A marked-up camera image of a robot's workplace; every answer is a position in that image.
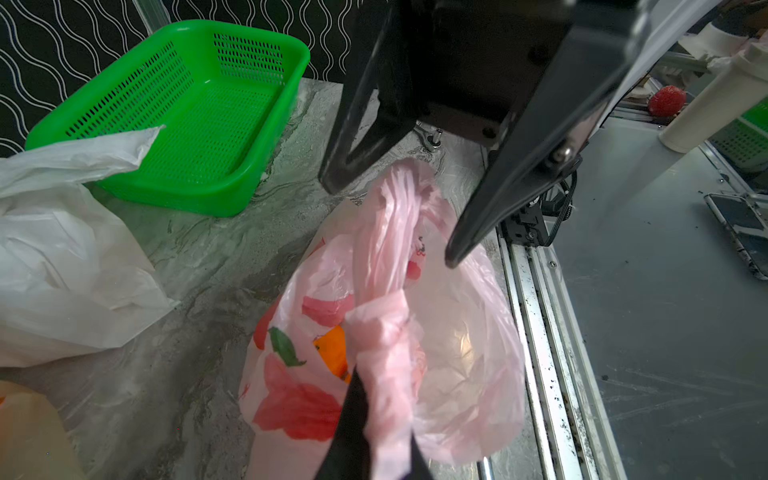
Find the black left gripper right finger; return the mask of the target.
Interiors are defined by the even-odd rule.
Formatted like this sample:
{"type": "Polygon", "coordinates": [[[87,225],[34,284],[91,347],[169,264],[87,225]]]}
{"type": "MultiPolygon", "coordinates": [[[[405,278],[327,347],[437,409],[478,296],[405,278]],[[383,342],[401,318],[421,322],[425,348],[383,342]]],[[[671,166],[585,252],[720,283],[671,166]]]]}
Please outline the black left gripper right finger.
{"type": "Polygon", "coordinates": [[[427,461],[422,455],[416,437],[411,436],[411,471],[407,480],[433,480],[427,461]]]}

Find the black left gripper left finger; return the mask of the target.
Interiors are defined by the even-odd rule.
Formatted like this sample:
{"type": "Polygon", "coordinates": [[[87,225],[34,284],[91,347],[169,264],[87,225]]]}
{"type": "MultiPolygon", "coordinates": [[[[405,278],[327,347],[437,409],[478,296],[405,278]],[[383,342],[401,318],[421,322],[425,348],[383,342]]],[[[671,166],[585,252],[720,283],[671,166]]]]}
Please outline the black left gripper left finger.
{"type": "Polygon", "coordinates": [[[354,371],[334,437],[315,480],[370,478],[370,446],[364,435],[367,416],[365,389],[357,371],[354,371]]]}

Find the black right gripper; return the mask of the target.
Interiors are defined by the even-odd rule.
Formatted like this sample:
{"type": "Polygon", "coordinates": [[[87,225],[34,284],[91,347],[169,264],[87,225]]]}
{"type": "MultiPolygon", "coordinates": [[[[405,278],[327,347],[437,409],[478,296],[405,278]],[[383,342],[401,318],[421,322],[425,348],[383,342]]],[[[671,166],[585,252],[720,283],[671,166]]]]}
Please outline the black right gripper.
{"type": "Polygon", "coordinates": [[[337,194],[421,121],[492,146],[445,250],[457,267],[573,173],[650,32],[645,1],[365,1],[318,180],[337,194]]]}

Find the pink plastic bag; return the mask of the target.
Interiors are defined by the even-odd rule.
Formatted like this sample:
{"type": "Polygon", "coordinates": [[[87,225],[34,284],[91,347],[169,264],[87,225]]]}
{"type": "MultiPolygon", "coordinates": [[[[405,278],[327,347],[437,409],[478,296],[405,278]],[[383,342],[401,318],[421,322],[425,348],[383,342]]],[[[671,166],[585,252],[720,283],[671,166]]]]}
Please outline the pink plastic bag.
{"type": "Polygon", "coordinates": [[[524,424],[522,346],[483,247],[457,267],[456,225],[435,170],[406,158],[361,204],[340,203],[259,320],[239,388],[254,432],[249,479],[314,479],[349,383],[313,341],[336,326],[367,396],[369,479],[407,479],[411,436],[428,461],[460,465],[506,447],[524,424]]]}

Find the orange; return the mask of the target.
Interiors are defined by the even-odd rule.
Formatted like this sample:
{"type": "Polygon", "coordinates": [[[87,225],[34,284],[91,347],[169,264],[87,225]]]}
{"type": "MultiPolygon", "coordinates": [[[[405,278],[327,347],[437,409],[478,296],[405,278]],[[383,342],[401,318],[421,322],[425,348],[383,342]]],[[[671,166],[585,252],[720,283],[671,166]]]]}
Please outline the orange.
{"type": "Polygon", "coordinates": [[[347,363],[345,333],[342,327],[336,326],[325,335],[317,337],[313,341],[313,345],[328,370],[335,377],[349,383],[351,375],[347,363]]]}

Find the yellow plastic bag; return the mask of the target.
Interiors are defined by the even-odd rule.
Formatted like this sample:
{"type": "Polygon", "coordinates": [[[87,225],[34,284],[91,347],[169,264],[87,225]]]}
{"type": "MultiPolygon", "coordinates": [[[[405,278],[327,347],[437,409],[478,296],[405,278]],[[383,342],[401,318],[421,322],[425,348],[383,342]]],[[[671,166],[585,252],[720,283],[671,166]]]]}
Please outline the yellow plastic bag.
{"type": "Polygon", "coordinates": [[[85,477],[53,405],[44,395],[8,381],[1,383],[1,477],[85,477]]]}

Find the white plastic bag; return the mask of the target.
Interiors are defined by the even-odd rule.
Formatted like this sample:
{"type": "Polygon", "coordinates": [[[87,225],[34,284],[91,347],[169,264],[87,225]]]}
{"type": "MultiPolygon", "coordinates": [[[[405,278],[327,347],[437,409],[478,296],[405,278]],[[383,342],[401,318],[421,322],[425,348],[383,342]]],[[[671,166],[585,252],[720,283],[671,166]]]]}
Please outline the white plastic bag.
{"type": "Polygon", "coordinates": [[[160,128],[55,143],[1,161],[1,364],[119,348],[177,306],[87,183],[137,170],[160,128]]]}

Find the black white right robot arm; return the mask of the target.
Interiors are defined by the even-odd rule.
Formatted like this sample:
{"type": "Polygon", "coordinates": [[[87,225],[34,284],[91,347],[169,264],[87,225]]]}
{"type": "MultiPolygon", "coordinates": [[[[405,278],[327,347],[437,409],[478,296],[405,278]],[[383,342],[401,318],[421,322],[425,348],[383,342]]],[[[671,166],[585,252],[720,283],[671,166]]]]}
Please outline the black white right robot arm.
{"type": "Polygon", "coordinates": [[[345,189],[418,122],[476,142],[491,164],[445,254],[570,176],[580,150],[709,1],[366,1],[319,171],[345,189]]]}

